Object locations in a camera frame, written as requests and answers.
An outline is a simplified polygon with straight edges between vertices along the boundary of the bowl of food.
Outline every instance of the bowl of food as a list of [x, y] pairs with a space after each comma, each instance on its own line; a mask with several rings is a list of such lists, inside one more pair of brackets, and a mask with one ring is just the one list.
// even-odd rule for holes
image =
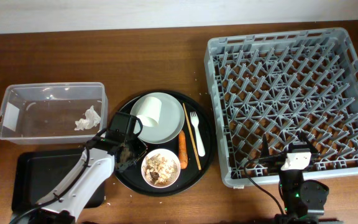
[[179, 158], [168, 149], [155, 149], [144, 157], [141, 172], [143, 179], [150, 186], [169, 187], [179, 177]]

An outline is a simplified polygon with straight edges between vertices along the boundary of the round black tray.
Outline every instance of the round black tray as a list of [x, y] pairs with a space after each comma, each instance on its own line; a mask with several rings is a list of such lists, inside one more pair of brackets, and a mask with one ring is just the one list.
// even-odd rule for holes
[[[135, 169], [127, 170], [122, 173], [116, 172], [116, 177], [118, 178], [118, 180], [121, 181], [121, 183], [123, 183], [128, 188], [132, 189], [133, 191], [144, 195], [163, 197], [163, 196], [177, 194], [196, 184], [197, 181], [199, 181], [202, 178], [202, 176], [205, 174], [209, 165], [211, 165], [217, 145], [216, 145], [216, 136], [213, 126], [210, 120], [208, 119], [206, 113], [197, 102], [195, 102], [193, 99], [181, 93], [177, 93], [174, 91], [153, 91], [153, 92], [167, 93], [175, 97], [180, 102], [180, 104], [185, 103], [186, 111], [188, 113], [189, 118], [190, 118], [191, 111], [197, 112], [198, 119], [200, 120], [200, 124], [198, 125], [198, 128], [200, 130], [200, 135], [203, 140], [204, 148], [205, 148], [205, 156], [199, 157], [201, 170], [198, 170], [194, 149], [191, 144], [188, 126], [185, 121], [183, 125], [183, 131], [185, 132], [185, 136], [186, 136], [186, 148], [189, 158], [188, 166], [186, 169], [182, 169], [180, 171], [179, 178], [171, 186], [166, 187], [164, 189], [157, 189], [151, 187], [148, 183], [146, 183], [146, 181], [143, 179], [141, 174], [141, 164], [143, 158], [137, 162]], [[134, 98], [130, 102], [126, 103], [119, 111], [124, 113], [130, 113], [134, 103], [140, 97], [149, 93], [151, 92], [144, 93]], [[175, 137], [171, 141], [163, 144], [147, 144], [147, 145], [149, 148], [147, 152], [150, 152], [154, 149], [169, 149], [172, 152], [174, 152], [176, 155], [178, 155], [178, 137]]]

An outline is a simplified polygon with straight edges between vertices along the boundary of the gray plastic crate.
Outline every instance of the gray plastic crate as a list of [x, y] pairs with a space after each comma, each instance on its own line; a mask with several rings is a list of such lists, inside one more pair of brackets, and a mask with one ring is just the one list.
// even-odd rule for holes
[[[243, 188], [262, 135], [278, 153], [303, 130], [321, 156], [306, 179], [358, 175], [358, 59], [342, 28], [213, 38], [204, 58], [222, 180]], [[258, 184], [278, 182], [247, 169]]]

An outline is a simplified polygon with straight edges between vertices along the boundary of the chopstick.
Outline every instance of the chopstick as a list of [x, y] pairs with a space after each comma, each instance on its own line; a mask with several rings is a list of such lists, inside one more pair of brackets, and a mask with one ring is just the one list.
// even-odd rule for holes
[[197, 148], [196, 148], [196, 144], [194, 143], [193, 132], [191, 131], [191, 126], [190, 126], [190, 122], [189, 122], [189, 117], [187, 116], [185, 103], [183, 103], [183, 109], [185, 110], [185, 116], [186, 116], [187, 127], [188, 127], [188, 129], [189, 129], [190, 138], [191, 138], [191, 143], [192, 143], [193, 149], [194, 149], [194, 155], [196, 156], [198, 170], [201, 170], [201, 164], [200, 164], [200, 160], [198, 159]]

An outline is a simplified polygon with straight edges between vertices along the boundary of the fork handle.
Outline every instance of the fork handle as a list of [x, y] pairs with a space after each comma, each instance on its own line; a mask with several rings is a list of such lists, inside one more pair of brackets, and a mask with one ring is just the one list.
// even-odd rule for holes
[[198, 127], [194, 128], [194, 132], [196, 133], [198, 155], [203, 157], [203, 156], [205, 156], [205, 149], [204, 149], [203, 140], [201, 139], [201, 135], [200, 135], [200, 131], [198, 130]]

